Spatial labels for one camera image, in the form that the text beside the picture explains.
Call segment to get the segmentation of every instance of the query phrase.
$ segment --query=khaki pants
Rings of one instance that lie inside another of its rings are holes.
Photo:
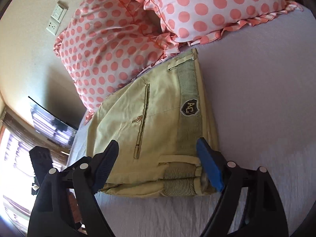
[[[119,155],[104,189],[126,197],[213,192],[196,154],[204,137],[217,150],[195,49],[160,64],[107,97],[88,131],[87,156],[114,139]]]

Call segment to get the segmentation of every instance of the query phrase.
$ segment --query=black shield patch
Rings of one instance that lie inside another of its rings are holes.
[[[181,108],[181,112],[185,116],[192,116],[198,112],[198,101],[196,99],[186,101]]]

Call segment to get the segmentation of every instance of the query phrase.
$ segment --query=television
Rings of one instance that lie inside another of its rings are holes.
[[[44,109],[31,97],[31,114],[35,131],[44,135],[51,142],[70,149],[74,142],[77,129],[65,123]]]

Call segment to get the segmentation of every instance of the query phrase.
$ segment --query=pillow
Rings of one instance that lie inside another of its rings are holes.
[[[173,32],[175,41],[189,44],[208,43],[221,37],[220,30],[234,31],[245,24],[267,22],[295,8],[287,6],[289,0],[137,1],[142,1],[145,9],[156,12],[161,18],[162,30]]]
[[[54,51],[90,113],[143,69],[179,52],[170,35],[159,35],[155,28],[135,0],[81,3]]]

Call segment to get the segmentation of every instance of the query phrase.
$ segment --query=bed sheet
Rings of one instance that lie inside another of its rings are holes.
[[[195,46],[212,103],[220,150],[241,167],[268,168],[280,193],[289,231],[316,199],[316,21],[308,9],[222,40]],[[69,163],[85,155],[86,126]],[[199,236],[220,194],[156,199],[96,194],[116,236]],[[242,215],[242,191],[231,230]]]

